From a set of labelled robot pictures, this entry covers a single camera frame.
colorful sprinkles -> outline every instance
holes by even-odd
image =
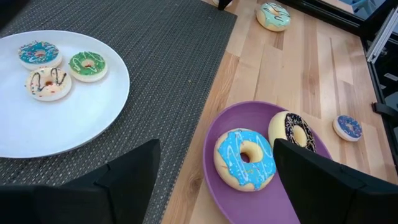
[[[41,64],[53,61],[58,56],[58,48],[48,42],[33,41],[18,50],[19,58],[25,63]]]
[[[339,127],[350,137],[360,138],[362,136],[362,127],[354,118],[341,115],[337,118]]]
[[[286,132],[287,140],[294,144],[297,144],[297,145],[299,144],[296,141],[296,139],[294,138],[294,134],[293,134],[293,127],[296,125],[301,127],[304,130],[305,135],[307,137],[307,145],[304,148],[308,149],[309,151],[316,152],[317,150],[315,147],[315,140],[313,138],[312,131],[311,131],[310,127],[308,126],[308,124],[304,121],[304,119],[297,114],[288,113],[286,115],[285,132]]]

donut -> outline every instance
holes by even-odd
[[[249,162],[244,162],[245,153]],[[248,129],[232,129],[216,142],[214,163],[217,173],[232,188],[244,192],[263,189],[273,178],[276,165],[268,141]]]
[[[277,138],[288,140],[309,151],[316,152],[312,131],[304,119],[289,111],[282,111],[272,117],[268,126],[269,142],[274,148]]]
[[[362,127],[357,120],[347,115],[340,115],[333,121],[333,129],[346,141],[358,141],[362,136]]]
[[[72,79],[60,68],[39,68],[30,73],[25,87],[36,100],[54,101],[68,94]]]
[[[23,45],[19,48],[18,55],[21,64],[29,70],[36,70],[40,67],[57,67],[62,61],[59,49],[44,41],[33,41]]]
[[[93,52],[80,52],[69,61],[70,73],[82,82],[95,82],[108,71],[105,59]]]
[[[275,3],[265,3],[256,12],[259,23],[274,32],[286,30],[290,24],[290,14],[282,6]]]
[[[233,1],[231,1],[227,6],[225,6],[225,8],[230,7],[232,5],[232,2]],[[213,3],[218,7],[219,0],[213,0]]]

wooden floor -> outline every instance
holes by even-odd
[[[202,147],[215,116],[240,101],[266,101],[301,114],[333,160],[397,183],[381,117],[370,106],[376,97],[359,37],[289,7],[290,27],[270,32],[254,15],[262,3],[234,0],[227,8],[238,19],[163,223],[228,222],[203,179]],[[337,6],[352,11],[350,6]],[[344,142],[334,133],[331,122],[339,114],[361,122],[359,142]]]
[[[340,0],[322,0],[322,1],[327,2],[332,6],[336,6],[344,11],[354,14],[353,8],[349,4],[346,4]]]

chocolate frosted donut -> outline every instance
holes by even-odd
[[[315,140],[308,124],[301,116],[288,111],[277,113],[271,119],[268,127],[268,137],[272,147],[274,147],[275,139],[281,138],[302,146],[309,151],[317,151]]]

woven placemat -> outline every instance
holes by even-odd
[[[117,120],[85,146],[0,159],[0,184],[61,185],[157,138],[162,157],[145,222],[160,222],[235,20],[200,0],[31,0],[1,37],[56,29],[97,38],[126,63],[130,93]]]

